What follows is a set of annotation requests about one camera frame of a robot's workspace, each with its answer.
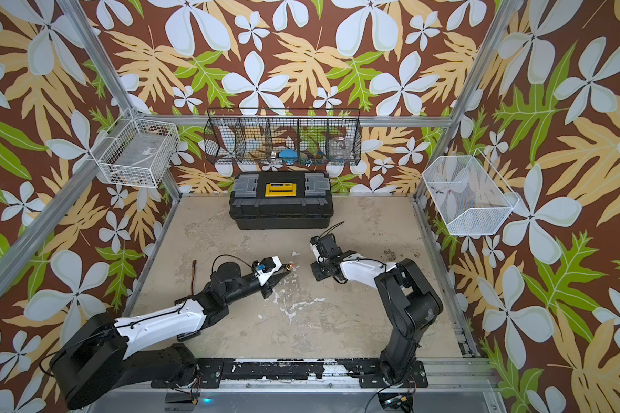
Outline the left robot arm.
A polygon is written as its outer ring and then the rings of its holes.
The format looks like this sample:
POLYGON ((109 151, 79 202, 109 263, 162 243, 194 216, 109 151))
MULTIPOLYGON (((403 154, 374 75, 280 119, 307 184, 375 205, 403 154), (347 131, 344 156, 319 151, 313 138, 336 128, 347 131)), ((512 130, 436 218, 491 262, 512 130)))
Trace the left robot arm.
POLYGON ((82 409, 126 385, 174 388, 199 380, 196 356, 183 342, 225 318, 235 301, 253 294, 270 297, 292 269, 277 256, 254 262, 248 275, 226 262, 213 270, 203 290, 174 306, 129 318, 91 317, 50 363, 66 407, 82 409))

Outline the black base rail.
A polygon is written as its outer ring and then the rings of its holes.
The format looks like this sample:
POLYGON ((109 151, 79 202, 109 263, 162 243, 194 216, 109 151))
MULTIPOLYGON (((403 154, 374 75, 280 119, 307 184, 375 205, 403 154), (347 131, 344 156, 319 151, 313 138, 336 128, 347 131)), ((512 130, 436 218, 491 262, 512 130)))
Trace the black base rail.
POLYGON ((358 388, 380 388, 387 385, 408 385, 413 389, 427 388, 427 373, 423 363, 413 362, 404 368, 406 377, 396 380, 392 368, 385 368, 377 358, 320 358, 320 359, 231 359, 199 358, 188 373, 170 380, 153 380, 158 388, 191 388, 198 384, 203 389, 225 387, 229 381, 247 384, 273 382, 301 384, 330 380, 353 383, 358 388))

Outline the brown stick tool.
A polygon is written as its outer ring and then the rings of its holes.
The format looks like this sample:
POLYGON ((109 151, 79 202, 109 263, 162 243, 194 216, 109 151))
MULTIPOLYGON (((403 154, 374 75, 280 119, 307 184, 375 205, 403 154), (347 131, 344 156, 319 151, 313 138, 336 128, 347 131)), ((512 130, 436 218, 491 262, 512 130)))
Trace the brown stick tool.
POLYGON ((191 263, 191 290, 193 290, 193 286, 196 278, 196 260, 193 260, 191 263))

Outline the white mesh basket right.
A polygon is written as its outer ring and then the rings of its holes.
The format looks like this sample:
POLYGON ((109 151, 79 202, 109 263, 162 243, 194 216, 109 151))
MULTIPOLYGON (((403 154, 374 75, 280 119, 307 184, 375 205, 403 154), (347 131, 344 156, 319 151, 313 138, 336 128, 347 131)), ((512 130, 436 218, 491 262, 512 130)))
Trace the white mesh basket right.
POLYGON ((425 186, 449 234, 496 234, 520 197, 485 158, 451 155, 436 158, 423 172, 425 186))

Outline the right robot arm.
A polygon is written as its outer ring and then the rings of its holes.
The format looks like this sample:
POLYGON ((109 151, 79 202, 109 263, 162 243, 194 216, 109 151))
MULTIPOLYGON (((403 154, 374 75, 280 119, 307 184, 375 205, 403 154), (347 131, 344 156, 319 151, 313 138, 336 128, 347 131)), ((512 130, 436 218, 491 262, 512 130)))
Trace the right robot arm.
POLYGON ((378 371, 388 385, 401 383, 412 371, 423 335, 444 311, 439 295, 412 259, 384 263, 356 251, 342 251, 331 233, 312 237, 310 245, 315 280, 359 282, 377 290, 392 325, 378 371))

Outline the blue object in basket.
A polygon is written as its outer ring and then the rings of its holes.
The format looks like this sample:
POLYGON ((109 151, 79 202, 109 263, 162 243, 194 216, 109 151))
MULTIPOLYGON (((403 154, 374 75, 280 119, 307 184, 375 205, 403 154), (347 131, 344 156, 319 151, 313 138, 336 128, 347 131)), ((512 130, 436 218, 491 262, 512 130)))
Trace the blue object in basket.
POLYGON ((279 153, 279 158, 286 163, 295 163, 299 158, 299 155, 294 150, 285 149, 279 153))

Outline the black plastic toolbox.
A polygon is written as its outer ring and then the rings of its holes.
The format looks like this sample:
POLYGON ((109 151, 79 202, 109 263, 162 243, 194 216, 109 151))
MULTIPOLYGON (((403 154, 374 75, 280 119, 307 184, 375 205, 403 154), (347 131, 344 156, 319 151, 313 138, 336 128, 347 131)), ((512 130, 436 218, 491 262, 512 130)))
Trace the black plastic toolbox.
POLYGON ((241 230, 322 229, 333 214, 325 172, 243 173, 229 199, 229 215, 241 230))

